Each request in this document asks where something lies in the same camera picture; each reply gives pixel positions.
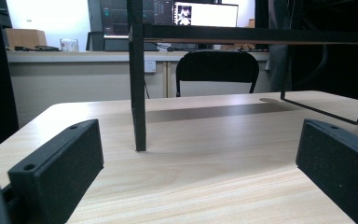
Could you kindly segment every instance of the black metal frame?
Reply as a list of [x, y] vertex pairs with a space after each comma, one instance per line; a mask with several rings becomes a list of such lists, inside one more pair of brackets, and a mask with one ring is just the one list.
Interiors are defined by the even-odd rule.
[[[298, 18], [302, 13], [302, 1], [296, 1], [292, 10], [292, 30], [270, 30], [260, 28], [199, 27], [143, 24], [143, 3], [128, 0], [130, 31], [130, 73], [131, 73], [131, 109], [135, 132], [136, 151], [146, 151], [145, 127], [145, 91], [144, 91], [144, 42], [162, 43], [215, 43], [215, 44], [284, 44], [289, 45], [287, 67], [292, 45], [358, 44], [358, 33], [305, 31], [297, 30]], [[303, 105], [285, 98], [284, 75], [281, 99], [324, 115], [358, 124], [358, 120], [340, 116]]]

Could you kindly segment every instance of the computer screen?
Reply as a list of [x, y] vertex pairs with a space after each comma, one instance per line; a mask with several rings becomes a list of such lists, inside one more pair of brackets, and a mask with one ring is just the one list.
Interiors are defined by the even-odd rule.
[[173, 23], [176, 25], [236, 27], [237, 17], [238, 5], [173, 3]]
[[154, 24], [172, 25], [172, 0], [154, 0]]
[[[144, 23], [154, 23], [154, 0], [144, 0]], [[127, 0], [100, 0], [103, 33], [128, 35]]]

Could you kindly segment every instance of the shelf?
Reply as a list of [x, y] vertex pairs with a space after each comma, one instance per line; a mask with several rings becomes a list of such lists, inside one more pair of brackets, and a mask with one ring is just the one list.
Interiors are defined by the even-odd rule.
[[144, 24], [145, 42], [213, 44], [358, 44], [358, 33]]

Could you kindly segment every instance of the white desk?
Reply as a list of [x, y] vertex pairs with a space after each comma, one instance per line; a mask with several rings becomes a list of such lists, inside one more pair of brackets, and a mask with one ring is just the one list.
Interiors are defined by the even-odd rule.
[[[344, 97], [287, 95], [358, 112]], [[100, 121], [105, 164], [69, 223], [352, 223], [295, 159], [303, 119], [356, 135], [358, 126], [281, 102], [279, 93], [146, 100], [144, 153], [134, 151], [130, 101], [54, 105], [0, 146], [1, 187], [9, 168], [86, 119]]]

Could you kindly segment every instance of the chair backrest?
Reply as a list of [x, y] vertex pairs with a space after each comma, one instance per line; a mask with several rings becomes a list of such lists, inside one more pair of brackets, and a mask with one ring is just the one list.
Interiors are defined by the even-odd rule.
[[104, 39], [102, 31], [93, 31], [88, 33], [86, 50], [104, 51]]
[[200, 50], [186, 54], [176, 67], [176, 96], [180, 97], [180, 81], [218, 81], [252, 83], [255, 90], [258, 62], [243, 51]]

